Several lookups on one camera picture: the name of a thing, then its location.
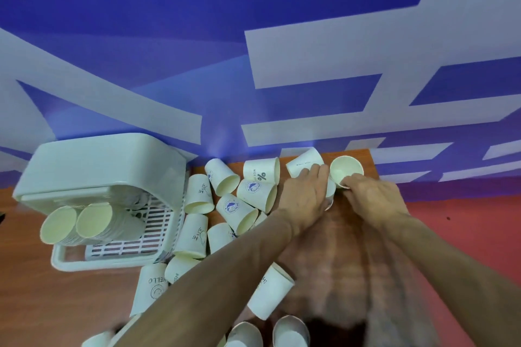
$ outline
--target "forearm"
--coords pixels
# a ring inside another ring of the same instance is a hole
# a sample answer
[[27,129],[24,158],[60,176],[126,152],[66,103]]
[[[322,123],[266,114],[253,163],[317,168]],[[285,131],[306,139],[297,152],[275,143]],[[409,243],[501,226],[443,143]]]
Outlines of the forearm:
[[277,212],[183,275],[117,347],[215,347],[293,237]]
[[424,274],[478,347],[521,340],[521,290],[439,238],[418,219],[397,216],[383,228]]

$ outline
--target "brown wooden surface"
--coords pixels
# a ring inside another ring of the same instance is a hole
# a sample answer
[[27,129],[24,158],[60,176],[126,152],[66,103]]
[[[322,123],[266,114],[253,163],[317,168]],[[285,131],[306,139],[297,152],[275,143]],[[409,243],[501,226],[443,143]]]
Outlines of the brown wooden surface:
[[[339,155],[355,156],[368,176],[377,178],[368,150],[323,154],[327,164]],[[281,184],[289,178],[281,159]],[[242,176],[242,163],[231,164]],[[194,173],[204,173],[195,168]],[[79,346],[83,340],[128,319],[139,269],[66,273],[50,265],[51,246],[39,239],[43,215],[0,191],[0,345]],[[210,225],[223,221],[209,214]],[[396,248],[364,225],[337,191],[332,208],[279,258],[296,286],[275,317],[283,312],[339,330],[367,321],[366,345],[436,345],[411,267]],[[333,331],[334,345],[345,344]]]

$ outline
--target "red floor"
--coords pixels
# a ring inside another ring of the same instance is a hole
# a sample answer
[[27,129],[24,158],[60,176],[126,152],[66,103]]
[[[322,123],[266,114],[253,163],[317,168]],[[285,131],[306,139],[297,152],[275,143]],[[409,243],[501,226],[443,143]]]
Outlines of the red floor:
[[[407,206],[447,242],[521,285],[521,195]],[[422,284],[442,346],[474,346],[425,279]]]

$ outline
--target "person's right arm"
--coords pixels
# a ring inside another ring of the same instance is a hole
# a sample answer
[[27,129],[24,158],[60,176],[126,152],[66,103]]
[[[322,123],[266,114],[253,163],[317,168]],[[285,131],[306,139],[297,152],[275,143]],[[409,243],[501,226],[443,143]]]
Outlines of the person's right arm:
[[391,182],[360,174],[342,185],[353,209],[400,247],[478,347],[521,345],[521,288],[413,218]]

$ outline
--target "person's left hand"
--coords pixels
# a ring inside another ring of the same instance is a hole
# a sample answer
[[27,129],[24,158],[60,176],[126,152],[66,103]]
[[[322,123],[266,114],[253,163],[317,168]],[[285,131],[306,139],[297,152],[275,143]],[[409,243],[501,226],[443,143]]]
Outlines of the person's left hand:
[[311,169],[303,169],[297,178],[284,183],[277,215],[290,222],[294,236],[322,216],[327,207],[328,177],[329,166],[314,164]]

